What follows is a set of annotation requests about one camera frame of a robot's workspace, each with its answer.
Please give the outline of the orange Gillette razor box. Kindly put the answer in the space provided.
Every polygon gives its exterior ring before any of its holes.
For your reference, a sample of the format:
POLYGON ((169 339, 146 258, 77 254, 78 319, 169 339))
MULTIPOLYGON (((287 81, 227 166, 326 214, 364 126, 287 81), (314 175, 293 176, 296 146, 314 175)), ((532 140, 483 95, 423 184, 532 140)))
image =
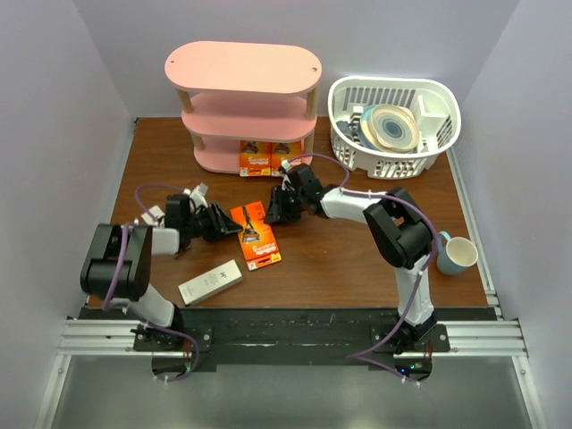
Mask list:
POLYGON ((265 222, 265 215, 261 201, 231 210, 231 219, 242 227, 239 241, 250 272, 282 261, 277 240, 272 227, 265 222))
POLYGON ((271 175, 272 143, 254 140, 240 142, 239 176, 271 175))
POLYGON ((271 175, 281 176, 280 167, 282 161, 290 161, 303 153, 302 141, 291 143, 273 143, 271 146, 271 175))

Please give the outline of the grey white razor box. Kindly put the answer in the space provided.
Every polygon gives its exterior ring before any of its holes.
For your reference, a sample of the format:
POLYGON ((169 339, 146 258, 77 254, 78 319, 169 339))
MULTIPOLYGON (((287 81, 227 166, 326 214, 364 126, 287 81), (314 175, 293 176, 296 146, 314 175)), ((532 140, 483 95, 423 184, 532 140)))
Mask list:
POLYGON ((215 294, 234 286, 243 280, 243 275, 235 260, 202 273, 178 286, 186 307, 194 306, 215 294))

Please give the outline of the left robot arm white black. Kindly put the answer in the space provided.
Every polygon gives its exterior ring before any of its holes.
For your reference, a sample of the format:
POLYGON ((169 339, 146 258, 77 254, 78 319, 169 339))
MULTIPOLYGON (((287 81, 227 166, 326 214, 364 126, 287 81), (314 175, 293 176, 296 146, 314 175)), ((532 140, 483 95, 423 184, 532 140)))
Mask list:
POLYGON ((151 285, 154 255, 183 253, 193 239, 209 243, 243 227, 217 203, 185 193, 167 197, 163 219, 152 224, 100 223, 80 272, 80 287, 102 300, 102 308, 120 308, 138 316, 154 332, 155 342, 176 350, 192 340, 181 310, 151 285))

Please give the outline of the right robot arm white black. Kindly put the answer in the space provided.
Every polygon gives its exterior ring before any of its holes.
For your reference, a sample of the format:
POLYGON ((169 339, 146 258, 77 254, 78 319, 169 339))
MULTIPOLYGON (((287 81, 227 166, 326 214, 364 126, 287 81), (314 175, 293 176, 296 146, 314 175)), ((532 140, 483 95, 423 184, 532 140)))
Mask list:
POLYGON ((403 188, 388 192, 362 192, 339 186, 324 186, 308 164, 282 162, 282 185, 272 189, 265 222, 292 223, 303 213, 325 219, 362 223, 369 228, 383 260, 395 270, 399 294, 399 319, 370 348, 353 355, 361 357, 379 349, 398 334, 400 345, 420 350, 436 324, 431 301, 428 269, 438 234, 428 217, 403 188))

